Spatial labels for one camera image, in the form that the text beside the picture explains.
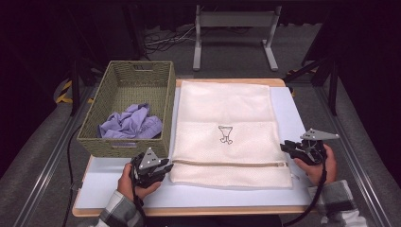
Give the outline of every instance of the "printed logo on bag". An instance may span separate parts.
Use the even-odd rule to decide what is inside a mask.
[[[223,137],[220,139],[221,143],[227,143],[229,145],[233,144],[233,140],[229,138],[230,132],[233,129],[233,127],[230,126],[218,126],[218,129],[221,130],[221,133],[223,133]]]

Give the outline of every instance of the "zipper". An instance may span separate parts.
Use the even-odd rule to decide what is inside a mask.
[[[189,166],[232,166],[232,167],[288,167],[288,163],[264,163],[264,164],[241,164],[241,163],[201,163],[185,160],[173,160],[173,164]]]

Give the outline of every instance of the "metal frame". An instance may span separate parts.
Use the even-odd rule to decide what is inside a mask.
[[[275,11],[201,11],[200,5],[197,5],[196,11],[196,41],[193,70],[201,69],[201,27],[202,26],[267,26],[269,28],[269,37],[262,40],[268,58],[270,69],[277,71],[278,66],[271,51],[271,42],[273,40],[275,29],[277,28],[280,17],[281,6],[276,7]]]

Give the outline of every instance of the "sleeve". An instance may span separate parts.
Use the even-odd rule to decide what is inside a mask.
[[[309,195],[316,194],[317,187],[310,187]],[[328,183],[323,187],[316,207],[323,215],[322,226],[367,226],[366,219],[359,215],[348,182]]]
[[[144,219],[135,204],[117,190],[110,197],[109,203],[100,213],[96,227],[143,227]]]

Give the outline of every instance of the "basket handle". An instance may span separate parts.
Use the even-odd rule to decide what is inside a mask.
[[[133,142],[110,142],[112,148],[137,148]]]
[[[131,68],[134,71],[153,71],[153,63],[148,61],[133,62]]]

